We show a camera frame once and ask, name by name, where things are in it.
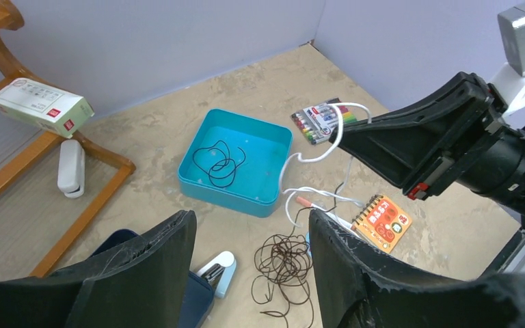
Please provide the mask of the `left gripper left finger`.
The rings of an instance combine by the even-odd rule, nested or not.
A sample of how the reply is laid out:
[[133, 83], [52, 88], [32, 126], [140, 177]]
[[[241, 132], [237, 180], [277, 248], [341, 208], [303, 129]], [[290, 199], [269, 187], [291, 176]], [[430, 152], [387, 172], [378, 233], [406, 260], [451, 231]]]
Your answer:
[[0, 327], [176, 327], [196, 229], [181, 210], [46, 277], [0, 282]]

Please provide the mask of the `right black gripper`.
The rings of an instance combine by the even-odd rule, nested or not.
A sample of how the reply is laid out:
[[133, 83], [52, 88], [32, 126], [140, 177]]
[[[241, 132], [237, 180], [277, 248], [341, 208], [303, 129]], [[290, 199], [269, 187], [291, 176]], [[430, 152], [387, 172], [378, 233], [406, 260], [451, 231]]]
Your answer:
[[345, 124], [338, 147], [407, 197], [427, 200], [453, 183], [519, 213], [525, 228], [525, 127], [477, 74], [457, 73], [418, 102]]

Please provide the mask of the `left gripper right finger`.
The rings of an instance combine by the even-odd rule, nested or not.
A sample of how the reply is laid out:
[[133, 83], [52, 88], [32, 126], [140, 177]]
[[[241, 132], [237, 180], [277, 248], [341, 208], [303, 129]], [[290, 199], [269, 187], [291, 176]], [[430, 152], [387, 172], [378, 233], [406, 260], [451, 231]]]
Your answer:
[[419, 269], [309, 214], [324, 327], [525, 327], [525, 273], [461, 281]]

